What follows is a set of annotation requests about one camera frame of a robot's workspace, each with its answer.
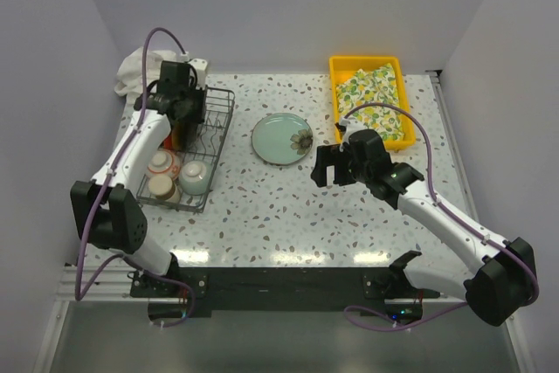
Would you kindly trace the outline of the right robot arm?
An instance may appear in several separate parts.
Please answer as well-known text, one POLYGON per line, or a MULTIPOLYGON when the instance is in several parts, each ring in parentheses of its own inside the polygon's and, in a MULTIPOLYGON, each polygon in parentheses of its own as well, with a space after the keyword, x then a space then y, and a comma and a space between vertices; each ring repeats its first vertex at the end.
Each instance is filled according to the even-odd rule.
POLYGON ((343 143, 316 149, 311 178, 319 187, 362 183, 378 200, 420 223, 466 266, 464 274, 411 266, 409 252, 392 263, 391 291, 401 297, 429 289, 464 301, 485 323, 500 326, 539 297, 532 246, 483 227, 431 189, 408 163, 393 162, 380 135, 347 132, 343 143))

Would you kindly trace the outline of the light green floral plate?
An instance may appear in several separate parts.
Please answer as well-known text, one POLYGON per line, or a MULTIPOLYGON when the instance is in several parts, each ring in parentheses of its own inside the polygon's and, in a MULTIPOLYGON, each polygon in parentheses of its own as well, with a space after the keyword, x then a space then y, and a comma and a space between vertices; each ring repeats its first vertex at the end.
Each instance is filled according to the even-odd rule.
POLYGON ((300 161, 310 152, 314 134, 302 117, 274 113, 254 126, 251 143, 254 152, 263 161, 287 166, 300 161))

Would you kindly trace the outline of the yellow patterned plate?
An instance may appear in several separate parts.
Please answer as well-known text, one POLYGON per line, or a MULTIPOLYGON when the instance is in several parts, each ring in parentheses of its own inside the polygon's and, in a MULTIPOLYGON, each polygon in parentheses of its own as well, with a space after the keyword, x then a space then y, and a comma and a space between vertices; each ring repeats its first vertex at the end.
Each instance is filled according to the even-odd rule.
POLYGON ((186 132, 187 130, 183 125, 176 125, 173 128, 171 140, 174 150, 184 151, 186 132))

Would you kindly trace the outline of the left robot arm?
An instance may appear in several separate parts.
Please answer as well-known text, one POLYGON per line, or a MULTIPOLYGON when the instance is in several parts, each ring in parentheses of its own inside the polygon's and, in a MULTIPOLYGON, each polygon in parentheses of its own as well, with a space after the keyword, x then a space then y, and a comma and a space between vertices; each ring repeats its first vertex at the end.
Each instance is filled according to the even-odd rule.
POLYGON ((181 275, 170 268, 171 253, 148 235, 135 193, 172 128, 203 121, 208 66, 204 59, 162 62, 155 92, 135 101, 127 130, 104 166, 70 192, 81 244, 120 253, 152 272, 149 284, 161 296, 179 290, 181 275))

